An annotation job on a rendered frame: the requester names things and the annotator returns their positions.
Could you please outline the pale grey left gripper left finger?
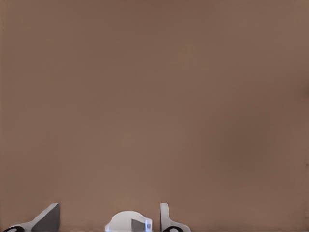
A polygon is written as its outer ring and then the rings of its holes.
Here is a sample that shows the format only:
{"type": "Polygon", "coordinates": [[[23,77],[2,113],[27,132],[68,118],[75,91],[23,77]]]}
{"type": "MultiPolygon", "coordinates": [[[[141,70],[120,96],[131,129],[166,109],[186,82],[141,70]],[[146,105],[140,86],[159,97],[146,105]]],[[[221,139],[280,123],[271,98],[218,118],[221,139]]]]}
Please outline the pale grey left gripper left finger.
{"type": "Polygon", "coordinates": [[[3,232],[58,232],[60,228],[60,204],[52,203],[32,221],[13,225],[3,232]]]}

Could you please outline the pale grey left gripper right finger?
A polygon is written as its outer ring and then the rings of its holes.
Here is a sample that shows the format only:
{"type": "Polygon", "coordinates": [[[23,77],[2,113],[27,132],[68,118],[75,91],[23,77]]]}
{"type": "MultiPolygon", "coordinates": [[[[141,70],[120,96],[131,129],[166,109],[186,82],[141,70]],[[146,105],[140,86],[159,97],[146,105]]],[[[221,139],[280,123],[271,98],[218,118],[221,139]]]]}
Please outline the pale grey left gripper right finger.
{"type": "Polygon", "coordinates": [[[187,225],[173,221],[170,218],[167,203],[160,204],[160,229],[161,232],[191,232],[191,229],[187,225]]]}

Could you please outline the white rounded object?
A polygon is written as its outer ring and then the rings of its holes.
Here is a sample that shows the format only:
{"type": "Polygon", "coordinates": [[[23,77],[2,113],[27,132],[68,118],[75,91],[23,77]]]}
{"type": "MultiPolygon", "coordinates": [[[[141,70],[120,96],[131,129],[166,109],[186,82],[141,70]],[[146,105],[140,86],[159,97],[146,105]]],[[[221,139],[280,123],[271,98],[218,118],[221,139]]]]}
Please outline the white rounded object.
{"type": "Polygon", "coordinates": [[[105,232],[153,232],[153,221],[135,211],[122,211],[105,225],[105,232]]]}

